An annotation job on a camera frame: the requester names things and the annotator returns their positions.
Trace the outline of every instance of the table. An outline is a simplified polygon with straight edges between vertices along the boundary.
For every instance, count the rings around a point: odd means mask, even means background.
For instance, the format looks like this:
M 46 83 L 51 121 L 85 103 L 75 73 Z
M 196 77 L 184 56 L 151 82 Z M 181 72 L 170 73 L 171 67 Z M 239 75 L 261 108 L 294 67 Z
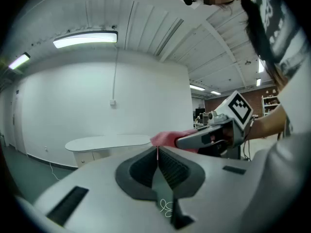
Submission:
M 103 135 L 76 139 L 68 142 L 65 148 L 73 152 L 78 167 L 91 161 L 105 158 L 113 152 L 123 153 L 130 147 L 140 149 L 149 148 L 150 137 L 137 134 Z

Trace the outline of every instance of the red cloth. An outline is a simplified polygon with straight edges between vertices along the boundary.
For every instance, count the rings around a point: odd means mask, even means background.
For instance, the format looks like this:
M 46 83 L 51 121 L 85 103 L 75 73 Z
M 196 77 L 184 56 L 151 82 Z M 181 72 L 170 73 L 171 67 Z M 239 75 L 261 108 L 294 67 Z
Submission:
M 163 131 L 156 136 L 150 138 L 153 146 L 168 146 L 176 148 L 175 141 L 181 137 L 198 132 L 197 130 L 185 130 L 185 131 Z M 188 149 L 185 151 L 197 153 L 198 149 Z

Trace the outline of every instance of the brick wall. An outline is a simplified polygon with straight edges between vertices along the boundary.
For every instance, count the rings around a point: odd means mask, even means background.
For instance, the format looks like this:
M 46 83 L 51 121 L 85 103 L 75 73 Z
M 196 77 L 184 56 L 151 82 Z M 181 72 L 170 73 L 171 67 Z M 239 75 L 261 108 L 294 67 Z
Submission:
M 242 93 L 242 96 L 246 99 L 246 101 L 253 108 L 254 110 L 253 114 L 258 115 L 259 117 L 262 117 L 261 96 L 267 97 L 268 95 L 277 95 L 276 86 Z M 221 97 L 221 98 L 205 100 L 206 112 L 215 110 L 226 98 L 227 97 Z

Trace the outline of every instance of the ceiling light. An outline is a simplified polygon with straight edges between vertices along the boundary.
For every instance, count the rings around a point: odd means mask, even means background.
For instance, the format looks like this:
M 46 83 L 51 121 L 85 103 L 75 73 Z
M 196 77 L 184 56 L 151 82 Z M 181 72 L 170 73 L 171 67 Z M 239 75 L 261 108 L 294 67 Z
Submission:
M 30 55 L 28 53 L 23 53 L 19 58 L 17 58 L 15 61 L 13 61 L 9 67 L 10 69 L 15 69 L 16 67 L 20 66 L 24 62 L 28 61 L 30 59 Z
M 220 95 L 221 93 L 217 92 L 217 91 L 211 91 L 212 94 L 215 94 L 215 95 Z
M 260 83 L 261 83 L 261 79 L 257 79 L 256 86 L 260 86 Z
M 263 61 L 261 61 L 260 59 L 258 60 L 258 64 L 259 64 L 259 68 L 258 68 L 258 73 L 261 73 L 261 72 L 263 72 L 264 71 L 264 67 L 263 67 L 263 65 L 265 65 L 266 64 L 266 62 L 263 60 Z
M 117 42 L 118 32 L 117 31 L 94 31 L 75 33 L 67 35 L 53 41 L 54 45 L 60 49 L 63 47 L 82 44 L 82 43 L 95 43 L 95 42 Z
M 192 89 L 196 89 L 196 90 L 199 90 L 199 91 L 204 91 L 205 89 L 204 88 L 201 88 L 201 87 L 198 87 L 198 86 L 195 86 L 195 85 L 190 85 L 190 88 Z

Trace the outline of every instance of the shelving unit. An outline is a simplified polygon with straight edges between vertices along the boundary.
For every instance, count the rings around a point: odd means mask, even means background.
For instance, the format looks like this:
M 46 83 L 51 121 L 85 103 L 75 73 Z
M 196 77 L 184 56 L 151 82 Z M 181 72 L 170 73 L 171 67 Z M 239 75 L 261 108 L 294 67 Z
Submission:
M 262 114 L 265 116 L 274 110 L 280 103 L 277 96 L 263 97 L 261 96 Z

